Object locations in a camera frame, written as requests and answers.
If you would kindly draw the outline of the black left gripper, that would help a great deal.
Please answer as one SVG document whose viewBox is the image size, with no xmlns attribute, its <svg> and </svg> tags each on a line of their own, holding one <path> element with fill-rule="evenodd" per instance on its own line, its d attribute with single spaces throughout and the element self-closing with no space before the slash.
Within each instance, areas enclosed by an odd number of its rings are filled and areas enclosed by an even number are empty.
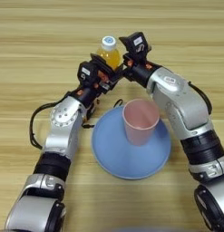
<svg viewBox="0 0 224 232">
<path fill-rule="evenodd" d="M 91 58 L 98 70 L 106 76 L 101 78 L 80 75 L 78 77 L 79 86 L 70 93 L 70 96 L 79 101 L 85 108 L 88 108 L 102 93 L 106 94 L 111 91 L 114 84 L 110 82 L 118 82 L 122 78 L 123 71 L 123 64 L 114 70 L 100 55 L 92 53 Z"/>
</svg>

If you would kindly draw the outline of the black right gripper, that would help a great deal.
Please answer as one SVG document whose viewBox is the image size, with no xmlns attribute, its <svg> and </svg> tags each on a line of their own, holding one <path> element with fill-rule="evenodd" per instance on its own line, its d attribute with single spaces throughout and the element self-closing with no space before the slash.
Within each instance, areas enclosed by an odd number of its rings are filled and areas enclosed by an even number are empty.
<svg viewBox="0 0 224 232">
<path fill-rule="evenodd" d="M 130 82 L 137 82 L 142 87 L 146 88 L 151 75 L 161 68 L 160 65 L 143 60 L 135 60 L 129 53 L 123 56 L 123 64 L 125 68 L 122 75 Z"/>
</svg>

